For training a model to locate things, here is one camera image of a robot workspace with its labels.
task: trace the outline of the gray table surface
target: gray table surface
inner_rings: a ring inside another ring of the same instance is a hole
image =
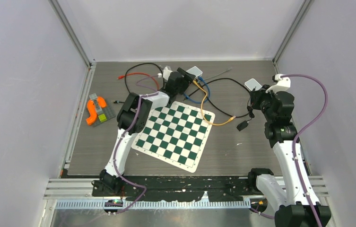
[[[275,74],[271,61],[173,61],[156,62],[159,65],[171,66],[173,70],[181,67],[185,70],[197,66],[203,71],[203,78],[214,76],[227,68],[232,70],[217,78],[233,78],[240,83],[255,78],[259,83],[272,84],[271,78]],[[117,80],[119,75],[137,62],[100,62],[96,66],[89,94],[97,93],[112,105],[116,112],[122,104],[112,104],[111,100],[124,101],[128,95],[123,79]],[[140,66],[131,72],[145,72],[156,75],[159,71],[155,66]],[[137,94],[152,93],[148,88],[135,85],[135,82],[144,78],[142,75],[128,76],[128,85],[132,92]],[[151,79],[143,81],[144,85],[155,87]],[[246,105],[249,94],[242,87],[229,80],[216,81],[209,85],[211,100],[220,109],[232,114],[242,115],[247,112]],[[195,90],[192,85],[187,93]],[[194,100],[201,101],[204,94],[201,92],[192,96]],[[185,101],[184,103],[200,107],[198,104]],[[211,104],[205,103],[204,109],[214,112],[214,123],[225,122],[228,117],[216,110]],[[224,126],[213,126],[202,154],[199,166],[195,173],[184,171],[161,160],[131,149],[125,167],[126,175],[247,175],[251,168],[270,168],[276,175],[282,175],[278,160],[268,140],[264,136],[265,118],[259,111],[255,111],[256,118],[250,121],[249,126],[239,132],[237,124],[247,117],[235,119]],[[112,119],[91,127],[86,124],[89,116],[85,112],[78,138],[69,166],[69,175],[97,175],[105,167],[111,156],[117,134],[116,119]]]

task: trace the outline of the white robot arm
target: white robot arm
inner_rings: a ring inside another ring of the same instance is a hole
[[[118,194],[122,188],[122,176],[130,148],[137,134],[146,126],[150,110],[169,106],[178,94],[183,94],[195,79],[195,76],[178,68],[171,71],[164,69],[164,87],[153,94],[139,96],[130,93],[117,115],[118,136],[110,160],[100,173],[100,179],[92,182],[93,187],[100,191],[106,190]]]
[[[250,108],[261,110],[267,120],[265,136],[278,158],[286,188],[284,191],[278,185],[269,169],[252,169],[249,180],[254,189],[266,196],[265,212],[274,214],[276,227],[314,227],[315,216],[321,226],[326,226],[331,218],[330,209],[320,204],[303,164],[300,143],[294,143],[297,131],[290,120],[295,98],[286,92],[290,79],[277,74],[273,80],[277,84],[251,91]]]

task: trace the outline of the black connector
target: black connector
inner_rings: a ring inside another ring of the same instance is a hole
[[[249,123],[248,123],[247,121],[244,121],[244,122],[240,123],[236,128],[238,129],[238,131],[242,131],[242,130],[245,129],[248,125],[249,125]]]

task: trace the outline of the chessboard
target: chessboard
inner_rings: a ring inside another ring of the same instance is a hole
[[[214,122],[214,113],[203,112],[209,122]],[[194,173],[211,126],[203,120],[199,108],[174,102],[169,108],[160,107],[150,112],[132,148]]]

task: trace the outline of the white square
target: white square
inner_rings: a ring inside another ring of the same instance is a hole
[[[153,126],[154,126],[154,122],[152,122],[152,121],[147,121],[147,123],[146,123],[146,127],[148,127],[148,128],[153,128]]]
[[[175,162],[177,162],[178,159],[179,159],[179,156],[180,156],[180,155],[178,155],[178,154],[176,154],[176,153],[172,153],[171,159],[174,160]]]
[[[179,119],[178,125],[180,125],[180,126],[185,126],[185,124],[186,124],[186,121],[185,121],[185,120]]]
[[[165,120],[166,120],[167,122],[171,122],[171,121],[172,121],[172,118],[173,118],[173,116],[167,115],[167,116],[165,117]]]
[[[191,152],[198,153],[200,150],[200,147],[197,145],[194,145],[191,147]]]
[[[175,123],[171,123],[168,125],[168,128],[175,130],[178,125]]]
[[[146,141],[147,137],[148,137],[147,134],[142,133],[142,135],[140,136],[140,139]]]
[[[185,162],[185,165],[190,166],[190,167],[192,167],[193,164],[194,164],[194,160],[191,160],[190,158],[188,158]]]
[[[183,113],[184,113],[184,114],[187,114],[187,115],[190,115],[190,112],[191,112],[191,109],[188,109],[188,108],[185,108],[185,109],[183,110]]]
[[[163,123],[163,119],[161,119],[161,118],[157,118],[157,120],[156,120],[156,123],[158,123],[158,124],[162,124]]]
[[[181,152],[181,156],[188,157],[189,153],[190,153],[189,150],[183,149],[182,152]]]
[[[162,112],[162,113],[165,113],[165,114],[167,114],[167,113],[168,113],[168,111],[169,111],[169,109],[168,109],[168,108],[166,108],[166,107],[164,107],[164,108],[161,110],[161,112]]]
[[[164,135],[163,141],[168,142],[171,141],[172,136],[170,135]]]
[[[160,140],[159,138],[155,138],[155,139],[154,139],[154,142],[153,142],[153,145],[156,145],[157,147],[159,147],[160,144],[161,144],[161,141],[162,141],[162,140]]]
[[[195,131],[199,131],[200,129],[200,125],[198,124],[193,124],[193,126],[191,127],[192,130],[195,130]]]
[[[170,107],[171,110],[177,110],[178,109],[178,105],[173,103]]]
[[[181,118],[182,117],[182,113],[181,112],[178,112],[176,111],[175,114],[174,114],[174,117],[177,117],[177,118]]]
[[[188,121],[191,123],[193,123],[195,119],[196,119],[196,117],[193,117],[193,116],[188,117]]]
[[[158,133],[158,131],[152,129],[151,132],[149,133],[149,135],[152,137],[156,137],[157,133]]]
[[[188,143],[194,143],[194,139],[195,139],[195,138],[196,138],[196,137],[189,135],[188,138],[186,139],[186,142],[188,142]]]
[[[183,128],[182,132],[185,134],[189,134],[190,128]]]
[[[143,144],[143,149],[150,150],[150,147],[151,147],[151,143],[149,143],[149,142],[144,142],[144,144]]]
[[[180,131],[174,131],[174,133],[172,134],[172,137],[178,138],[181,136],[181,132]]]
[[[196,135],[196,138],[198,138],[198,139],[200,139],[200,140],[203,140],[203,138],[204,138],[204,133],[198,132],[197,135]]]
[[[163,156],[164,153],[165,153],[165,149],[164,149],[164,148],[158,148],[158,149],[157,149],[156,154]]]
[[[161,125],[160,130],[158,130],[158,131],[162,132],[162,133],[166,133],[167,129],[168,129],[168,127],[166,127],[165,125]]]
[[[179,139],[178,143],[176,144],[178,147],[183,148],[185,146],[186,141]]]
[[[159,115],[160,115],[160,112],[159,112],[159,111],[154,111],[151,116],[158,118]]]
[[[201,126],[208,127],[210,124],[208,124],[204,119],[201,122]]]
[[[172,143],[170,143],[170,144],[168,144],[168,146],[166,147],[166,149],[167,150],[169,150],[169,151],[174,151],[175,150],[175,145],[174,144],[172,144]]]

